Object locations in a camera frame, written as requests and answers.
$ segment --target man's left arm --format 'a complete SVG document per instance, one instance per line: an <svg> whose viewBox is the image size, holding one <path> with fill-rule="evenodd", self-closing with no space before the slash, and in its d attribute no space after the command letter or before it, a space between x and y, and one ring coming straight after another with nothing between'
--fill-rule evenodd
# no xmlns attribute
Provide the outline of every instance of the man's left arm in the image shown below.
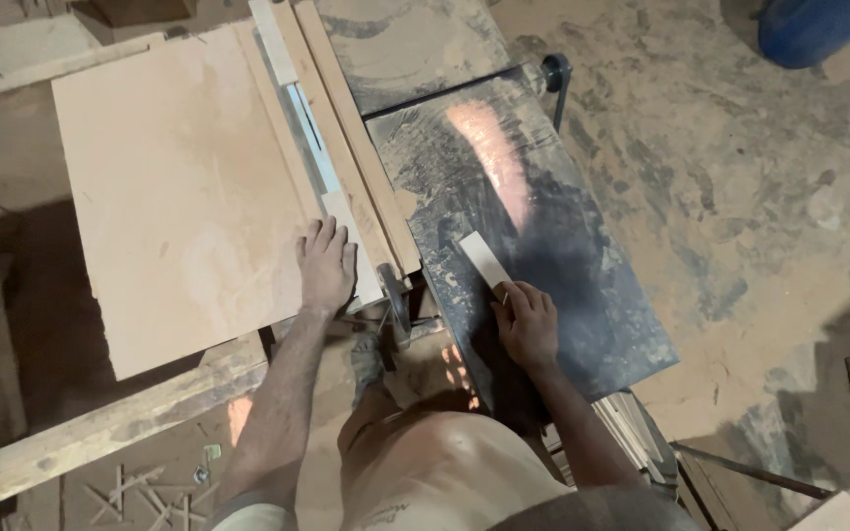
<svg viewBox="0 0 850 531"><path fill-rule="evenodd" d="M298 240L301 311L255 392L218 492L219 505L236 497L241 503L224 509L260 502L294 514L324 338L356 283L356 245L346 241L347 228L337 230L332 216L323 222L314 220L307 235Z"/></svg>

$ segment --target blue barrel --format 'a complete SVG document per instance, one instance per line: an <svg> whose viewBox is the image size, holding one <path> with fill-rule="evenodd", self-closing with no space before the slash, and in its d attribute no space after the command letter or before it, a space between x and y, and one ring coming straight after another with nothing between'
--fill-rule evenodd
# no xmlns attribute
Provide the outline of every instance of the blue barrel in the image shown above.
<svg viewBox="0 0 850 531"><path fill-rule="evenodd" d="M821 63L850 42L850 0L773 0L759 19L759 49L786 68Z"/></svg>

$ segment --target concrete floor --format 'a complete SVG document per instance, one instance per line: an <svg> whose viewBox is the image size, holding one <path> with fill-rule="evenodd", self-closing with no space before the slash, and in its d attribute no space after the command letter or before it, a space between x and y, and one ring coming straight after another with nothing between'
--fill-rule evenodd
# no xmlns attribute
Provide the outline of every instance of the concrete floor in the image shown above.
<svg viewBox="0 0 850 531"><path fill-rule="evenodd" d="M751 46L742 0L492 3L515 56L561 51L575 67L563 142L682 359L635 388L667 438L850 492L850 46L782 70ZM430 341L400 370L422 394L448 382L447 337ZM350 347L332 344L320 368L302 529L339 524ZM187 426L189 467L204 442ZM70 482L106 470L69 474L65 507L78 504ZM809 504L731 472L714 479L757 509L740 528L784 528ZM68 515L66 529L83 528Z"/></svg>

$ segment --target man's right arm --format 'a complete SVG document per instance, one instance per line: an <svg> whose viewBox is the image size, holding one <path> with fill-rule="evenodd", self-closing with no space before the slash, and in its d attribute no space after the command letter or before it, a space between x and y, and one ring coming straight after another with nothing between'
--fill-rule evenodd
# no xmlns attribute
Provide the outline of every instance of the man's right arm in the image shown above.
<svg viewBox="0 0 850 531"><path fill-rule="evenodd" d="M509 304L491 303L501 342L543 397L576 485L644 487L635 466L556 362L559 340L552 299L527 283L502 286Z"/></svg>

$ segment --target fingers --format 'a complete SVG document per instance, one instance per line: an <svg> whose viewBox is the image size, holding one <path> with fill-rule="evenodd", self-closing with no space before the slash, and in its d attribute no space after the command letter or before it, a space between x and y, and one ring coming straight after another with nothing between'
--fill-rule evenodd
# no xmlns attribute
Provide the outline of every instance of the fingers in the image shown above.
<svg viewBox="0 0 850 531"><path fill-rule="evenodd" d="M533 311L530 307L530 302L527 300L526 294L523 293L523 290L516 287L515 284L504 283L503 289L506 290L507 295L510 297L510 304L514 308L514 316L517 319L527 316Z"/></svg>
<svg viewBox="0 0 850 531"><path fill-rule="evenodd" d="M524 281L516 281L514 284L527 296L531 309L537 312L543 310L543 297L540 295L540 290Z"/></svg>
<svg viewBox="0 0 850 531"><path fill-rule="evenodd" d="M311 219L310 225L307 226L307 235L304 236L304 253L313 248L313 243L316 242L316 236L320 233L320 226L323 224L319 219Z"/></svg>
<svg viewBox="0 0 850 531"><path fill-rule="evenodd" d="M552 303L552 297L549 296L549 293L541 291L540 295L543 295L543 310L548 314L555 314L556 305Z"/></svg>
<svg viewBox="0 0 850 531"><path fill-rule="evenodd" d="M323 226L320 227L320 232L316 236L316 243L313 244L314 246L316 246L317 251L327 251L327 247L330 246L330 242L334 238L335 231L336 218L332 215L328 215L327 219L323 221Z"/></svg>
<svg viewBox="0 0 850 531"><path fill-rule="evenodd" d="M343 246L343 272L353 281L356 280L356 244Z"/></svg>
<svg viewBox="0 0 850 531"><path fill-rule="evenodd" d="M347 245L347 226L343 225L336 229L334 238L330 241L330 246L327 247L327 252L331 252L336 256L337 260L343 257L343 247Z"/></svg>
<svg viewBox="0 0 850 531"><path fill-rule="evenodd" d="M507 309L499 302L491 302L490 309L494 310L494 317L497 318L497 328L501 333L510 332L510 316Z"/></svg>
<svg viewBox="0 0 850 531"><path fill-rule="evenodd" d="M307 257L307 237L301 236L298 238L298 242L295 244L295 249L297 250L298 256L298 266L304 265L304 258Z"/></svg>

